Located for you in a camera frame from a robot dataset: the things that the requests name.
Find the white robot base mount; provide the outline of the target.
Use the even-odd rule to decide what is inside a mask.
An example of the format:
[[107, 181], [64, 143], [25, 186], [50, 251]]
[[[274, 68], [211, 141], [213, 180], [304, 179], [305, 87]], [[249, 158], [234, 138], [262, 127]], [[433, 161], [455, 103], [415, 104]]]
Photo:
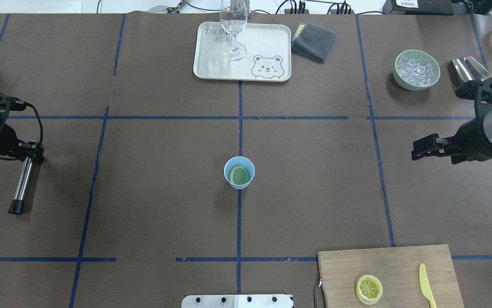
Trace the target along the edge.
[[190, 295], [182, 308], [293, 308], [292, 295], [287, 294], [219, 294]]

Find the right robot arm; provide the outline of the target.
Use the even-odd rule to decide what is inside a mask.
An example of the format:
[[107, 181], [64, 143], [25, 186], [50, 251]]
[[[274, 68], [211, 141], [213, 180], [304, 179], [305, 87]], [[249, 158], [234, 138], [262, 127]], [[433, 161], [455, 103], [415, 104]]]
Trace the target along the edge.
[[412, 160], [450, 157], [452, 164], [492, 159], [492, 104], [476, 103], [476, 117], [444, 138], [430, 134], [412, 143]]

